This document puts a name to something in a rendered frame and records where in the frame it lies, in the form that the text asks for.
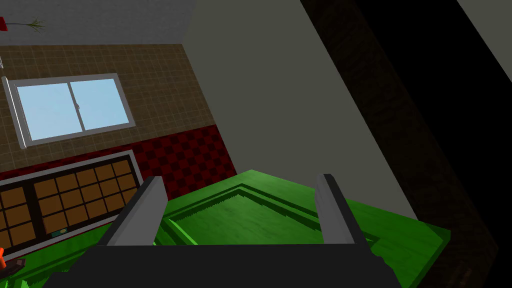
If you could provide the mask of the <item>grey framed window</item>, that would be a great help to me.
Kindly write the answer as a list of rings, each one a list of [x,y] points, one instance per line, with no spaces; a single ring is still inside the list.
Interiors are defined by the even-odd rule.
[[[136,125],[116,73],[1,81],[21,149]]]

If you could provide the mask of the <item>brown glass-paned cabinet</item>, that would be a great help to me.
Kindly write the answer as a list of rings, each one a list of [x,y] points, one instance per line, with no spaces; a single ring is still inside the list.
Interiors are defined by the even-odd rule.
[[[131,150],[0,180],[3,259],[111,223],[142,181]]]

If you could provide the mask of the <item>green panelled door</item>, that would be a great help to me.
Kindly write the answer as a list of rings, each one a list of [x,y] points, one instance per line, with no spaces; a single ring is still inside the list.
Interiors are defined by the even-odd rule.
[[[371,251],[402,288],[417,288],[450,241],[447,229],[353,200],[347,201]],[[26,266],[0,288],[42,288],[97,244],[108,224],[71,235],[25,256]],[[250,170],[167,203],[156,245],[319,244],[314,189]]]

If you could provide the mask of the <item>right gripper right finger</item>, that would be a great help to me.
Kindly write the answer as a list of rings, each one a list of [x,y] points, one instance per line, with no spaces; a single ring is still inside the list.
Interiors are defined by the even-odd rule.
[[[314,202],[325,244],[368,244],[332,174],[316,177]]]

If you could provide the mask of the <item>red potted plant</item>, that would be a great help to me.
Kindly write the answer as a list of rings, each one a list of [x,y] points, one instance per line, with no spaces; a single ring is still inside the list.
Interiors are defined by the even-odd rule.
[[[38,17],[35,17],[31,22],[27,23],[14,23],[14,22],[6,22],[5,18],[3,16],[0,16],[0,31],[1,32],[8,32],[9,26],[24,26],[29,27],[34,30],[34,32],[40,33],[45,29],[45,21],[39,20]]]

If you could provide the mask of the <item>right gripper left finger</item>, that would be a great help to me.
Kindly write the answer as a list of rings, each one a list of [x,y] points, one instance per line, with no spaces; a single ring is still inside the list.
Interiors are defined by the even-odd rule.
[[[161,225],[168,196],[161,176],[150,176],[117,215],[98,246],[150,246]]]

